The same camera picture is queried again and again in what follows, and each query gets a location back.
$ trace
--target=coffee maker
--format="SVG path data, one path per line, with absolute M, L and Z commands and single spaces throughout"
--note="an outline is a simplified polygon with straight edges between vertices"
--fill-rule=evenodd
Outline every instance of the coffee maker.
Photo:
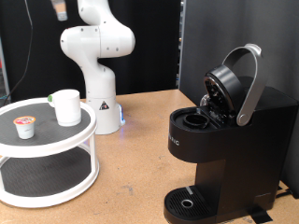
M 253 78 L 232 71 L 246 54 L 255 62 Z M 232 50 L 206 73 L 201 105 L 170 115 L 170 153 L 197 168 L 193 186 L 166 195 L 169 223 L 220 223 L 273 207 L 298 103 L 265 87 L 269 74 L 261 68 L 258 46 Z

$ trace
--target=white cup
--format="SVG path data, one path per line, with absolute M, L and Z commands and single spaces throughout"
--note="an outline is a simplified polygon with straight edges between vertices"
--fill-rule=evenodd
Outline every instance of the white cup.
M 35 135 L 35 121 L 36 118 L 31 116 L 19 117 L 13 121 L 16 125 L 19 138 L 28 139 Z
M 62 90 L 48 96 L 50 106 L 55 108 L 60 126 L 75 126 L 81 122 L 80 93 L 76 90 Z

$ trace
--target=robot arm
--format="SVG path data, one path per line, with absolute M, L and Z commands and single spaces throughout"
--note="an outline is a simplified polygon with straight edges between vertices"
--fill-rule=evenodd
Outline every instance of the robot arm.
M 91 26 L 64 30 L 61 48 L 83 72 L 87 104 L 94 109 L 98 120 L 96 133 L 113 133 L 120 128 L 121 108 L 115 100 L 115 75 L 97 59 L 130 54 L 135 37 L 131 29 L 115 19 L 107 0 L 78 0 L 78 12 Z M 103 104 L 107 105 L 107 111 L 101 110 Z

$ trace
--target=black wall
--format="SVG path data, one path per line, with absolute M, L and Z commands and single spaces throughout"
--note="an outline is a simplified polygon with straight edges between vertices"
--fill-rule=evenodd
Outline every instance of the black wall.
M 234 48 L 262 48 L 267 86 L 299 100 L 299 2 L 297 0 L 187 0 L 180 90 L 199 105 L 205 73 Z M 253 60 L 243 58 L 239 76 L 253 76 Z M 283 181 L 299 193 L 299 119 L 294 127 Z
M 66 0 L 67 21 L 58 21 L 50 0 L 27 0 L 34 26 L 26 78 L 12 94 L 13 101 L 48 96 L 61 89 L 77 89 L 85 98 L 81 70 L 60 48 L 64 29 L 86 25 L 76 0 Z M 161 91 L 176 87 L 178 65 L 179 0 L 109 0 L 111 11 L 132 29 L 132 54 L 100 59 L 116 75 L 117 94 Z M 0 0 L 0 31 L 12 89 L 21 79 L 30 43 L 30 22 L 24 0 Z

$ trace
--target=table surface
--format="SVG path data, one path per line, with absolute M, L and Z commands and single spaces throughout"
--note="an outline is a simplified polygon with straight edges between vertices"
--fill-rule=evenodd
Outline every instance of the table surface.
M 0 224 L 167 224 L 165 195 L 193 185 L 196 168 L 168 151 L 169 115 L 194 104 L 178 90 L 120 95 L 117 101 L 126 124 L 115 133 L 96 135 L 101 167 L 94 184 L 77 198 L 53 207 L 25 209 L 0 203 Z M 288 195 L 276 199 L 268 214 L 274 224 L 297 224 L 298 211 L 299 200 Z M 254 222 L 242 217 L 228 223 Z

